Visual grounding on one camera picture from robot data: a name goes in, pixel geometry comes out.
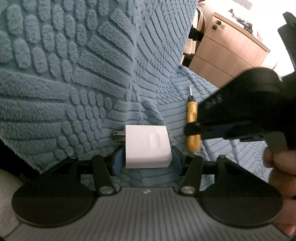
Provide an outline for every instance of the metal screw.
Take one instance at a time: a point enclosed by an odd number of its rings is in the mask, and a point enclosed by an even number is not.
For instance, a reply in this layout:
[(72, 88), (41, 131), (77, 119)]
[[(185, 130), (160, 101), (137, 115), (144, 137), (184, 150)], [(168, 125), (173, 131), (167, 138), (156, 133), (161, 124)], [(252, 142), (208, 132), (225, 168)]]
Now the metal screw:
[(99, 192), (103, 193), (103, 194), (111, 194), (111, 193), (113, 193), (113, 191), (114, 191), (114, 189), (109, 186), (103, 186), (99, 189)]
[(185, 194), (192, 194), (195, 192), (195, 188), (191, 186), (185, 186), (181, 188), (181, 192)]

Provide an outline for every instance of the finger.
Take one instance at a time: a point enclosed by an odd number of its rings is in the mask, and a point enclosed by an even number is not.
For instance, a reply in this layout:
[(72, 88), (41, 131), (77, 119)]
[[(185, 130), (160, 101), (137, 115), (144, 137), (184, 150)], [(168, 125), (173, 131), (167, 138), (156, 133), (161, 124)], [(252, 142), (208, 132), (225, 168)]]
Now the finger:
[(296, 176), (274, 168), (269, 175), (269, 184), (274, 186), (283, 197), (296, 195)]
[(296, 225), (276, 224), (276, 227), (288, 236), (291, 236), (296, 230)]
[(275, 224), (296, 225), (296, 200), (284, 198), (283, 208)]
[(263, 164), (267, 168), (274, 167), (274, 156), (269, 148), (266, 148), (264, 151)]
[(274, 165), (283, 172), (296, 175), (296, 151), (282, 151), (274, 154)]

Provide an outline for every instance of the cabinet top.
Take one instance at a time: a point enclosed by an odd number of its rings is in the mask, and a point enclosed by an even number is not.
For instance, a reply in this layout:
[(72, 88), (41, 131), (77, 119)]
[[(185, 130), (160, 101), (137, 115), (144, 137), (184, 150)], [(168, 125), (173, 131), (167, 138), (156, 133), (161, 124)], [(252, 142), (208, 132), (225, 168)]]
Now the cabinet top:
[(243, 33), (244, 35), (246, 35), (248, 38), (250, 38), (252, 41), (254, 41), (257, 45), (259, 45), (262, 49), (264, 49), (267, 53), (270, 53), (270, 49), (267, 48), (263, 43), (261, 43), (257, 38), (254, 37), (254, 35), (250, 34), (247, 30), (245, 30), (243, 27), (237, 25), (236, 23), (230, 21), (229, 19), (227, 19), (226, 17), (223, 17), (222, 15), (220, 15), (219, 13), (214, 13), (213, 16), (221, 19), (223, 22), (231, 25), (232, 27), (234, 27), (235, 29), (237, 29), (238, 31), (240, 31), (241, 33)]

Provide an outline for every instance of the wooden cabinet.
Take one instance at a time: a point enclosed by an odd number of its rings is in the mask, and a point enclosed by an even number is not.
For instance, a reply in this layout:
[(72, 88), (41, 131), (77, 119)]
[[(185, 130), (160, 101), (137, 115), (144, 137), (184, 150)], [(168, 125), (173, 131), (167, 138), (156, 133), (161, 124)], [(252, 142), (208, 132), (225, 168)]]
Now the wooden cabinet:
[[(212, 29), (216, 21), (217, 29)], [(241, 26), (214, 13), (189, 69), (218, 88), (242, 71), (260, 66), (270, 50)]]

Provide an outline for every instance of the screwdriver handle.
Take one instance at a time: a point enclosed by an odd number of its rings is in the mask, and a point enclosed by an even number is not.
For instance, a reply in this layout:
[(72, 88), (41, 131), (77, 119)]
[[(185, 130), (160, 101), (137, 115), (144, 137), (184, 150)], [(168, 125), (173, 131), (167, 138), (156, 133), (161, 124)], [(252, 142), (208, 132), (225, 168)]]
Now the screwdriver handle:
[[(195, 122), (197, 120), (197, 103), (190, 101), (187, 103), (187, 122)], [(201, 146), (201, 136), (194, 135), (187, 137), (187, 148), (190, 151), (199, 151)]]

